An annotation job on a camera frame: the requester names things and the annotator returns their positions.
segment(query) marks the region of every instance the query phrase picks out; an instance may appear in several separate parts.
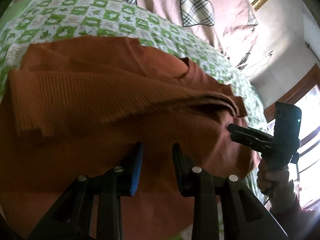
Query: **bedsheet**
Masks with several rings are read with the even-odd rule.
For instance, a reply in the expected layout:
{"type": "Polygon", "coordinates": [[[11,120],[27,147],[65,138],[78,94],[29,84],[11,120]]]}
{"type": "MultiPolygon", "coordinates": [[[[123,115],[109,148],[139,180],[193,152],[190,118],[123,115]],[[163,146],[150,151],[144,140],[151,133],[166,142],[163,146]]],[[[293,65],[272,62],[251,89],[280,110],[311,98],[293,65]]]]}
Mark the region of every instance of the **bedsheet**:
{"type": "Polygon", "coordinates": [[[257,41],[258,21],[249,0],[126,1],[189,29],[233,65],[238,65],[257,41]]]}
{"type": "MultiPolygon", "coordinates": [[[[153,46],[177,57],[189,57],[219,82],[230,84],[234,94],[244,99],[248,125],[265,131],[263,105],[250,82],[214,47],[185,28],[122,0],[30,0],[23,6],[0,30],[0,98],[8,71],[19,67],[30,43],[82,35],[128,36],[139,38],[144,46],[153,46]]],[[[7,14],[12,14],[10,7],[7,14]]],[[[244,182],[263,202],[256,179],[257,169],[249,173],[244,182]]],[[[223,239],[221,206],[219,214],[223,239]]],[[[175,239],[190,239],[191,228],[175,239]]]]}

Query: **pink fabric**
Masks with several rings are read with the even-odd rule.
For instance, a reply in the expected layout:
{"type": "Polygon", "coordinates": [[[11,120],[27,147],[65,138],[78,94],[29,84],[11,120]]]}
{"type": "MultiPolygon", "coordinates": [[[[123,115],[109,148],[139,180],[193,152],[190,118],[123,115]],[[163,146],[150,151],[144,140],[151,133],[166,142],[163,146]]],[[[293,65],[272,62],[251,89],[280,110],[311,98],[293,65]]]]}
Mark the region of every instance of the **pink fabric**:
{"type": "MultiPolygon", "coordinates": [[[[209,0],[215,11],[215,25],[186,27],[196,36],[213,45],[236,65],[256,43],[254,26],[247,26],[249,9],[247,0],[209,0]]],[[[180,0],[137,0],[145,8],[182,26],[180,0]]]]}

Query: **hand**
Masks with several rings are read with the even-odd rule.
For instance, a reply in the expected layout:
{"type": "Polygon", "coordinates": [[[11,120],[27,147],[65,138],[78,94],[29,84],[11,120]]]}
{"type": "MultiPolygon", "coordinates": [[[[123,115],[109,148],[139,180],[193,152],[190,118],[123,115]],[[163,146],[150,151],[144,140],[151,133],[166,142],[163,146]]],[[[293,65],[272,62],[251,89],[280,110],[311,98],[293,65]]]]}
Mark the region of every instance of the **hand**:
{"type": "Polygon", "coordinates": [[[273,196],[270,198],[271,212],[281,213],[289,209],[295,200],[293,180],[289,180],[288,165],[281,170],[268,170],[267,162],[262,159],[259,166],[257,184],[258,188],[263,192],[271,187],[271,182],[276,181],[273,188],[273,196]]]}

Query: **silver screw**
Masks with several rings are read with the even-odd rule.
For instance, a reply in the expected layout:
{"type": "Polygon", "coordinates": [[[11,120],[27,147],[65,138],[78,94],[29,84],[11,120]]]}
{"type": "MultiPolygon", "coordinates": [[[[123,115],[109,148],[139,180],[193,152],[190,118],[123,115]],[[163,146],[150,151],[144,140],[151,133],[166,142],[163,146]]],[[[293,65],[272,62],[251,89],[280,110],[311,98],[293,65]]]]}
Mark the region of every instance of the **silver screw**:
{"type": "Polygon", "coordinates": [[[86,181],[87,180],[87,176],[86,175],[80,175],[79,177],[78,177],[78,181],[79,182],[84,182],[84,181],[86,181]]]}
{"type": "Polygon", "coordinates": [[[122,172],[123,168],[121,166],[116,166],[116,167],[114,167],[114,171],[115,172],[122,172]]]}
{"type": "Polygon", "coordinates": [[[230,176],[229,176],[229,179],[230,179],[231,181],[233,181],[233,182],[238,181],[238,177],[237,177],[236,175],[230,175],[230,176]]]}
{"type": "Polygon", "coordinates": [[[200,172],[202,171],[202,169],[201,169],[200,167],[198,167],[198,166],[194,166],[194,167],[192,168],[192,171],[193,171],[194,173],[200,173],[200,172]]]}

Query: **orange sweater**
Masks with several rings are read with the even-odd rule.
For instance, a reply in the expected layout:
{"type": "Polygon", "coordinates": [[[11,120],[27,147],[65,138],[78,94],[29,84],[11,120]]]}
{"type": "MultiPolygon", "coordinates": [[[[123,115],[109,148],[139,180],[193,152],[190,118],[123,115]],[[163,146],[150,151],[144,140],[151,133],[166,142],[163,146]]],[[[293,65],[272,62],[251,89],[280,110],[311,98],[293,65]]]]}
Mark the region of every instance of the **orange sweater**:
{"type": "Polygon", "coordinates": [[[0,203],[8,224],[26,237],[79,174],[105,173],[141,141],[138,191],[122,198],[124,236],[173,236],[192,223],[193,199],[178,192],[172,144],[213,175],[244,178],[259,157],[233,143],[227,126],[246,126],[245,115],[230,86],[137,39],[31,44],[0,105],[0,203]]]}

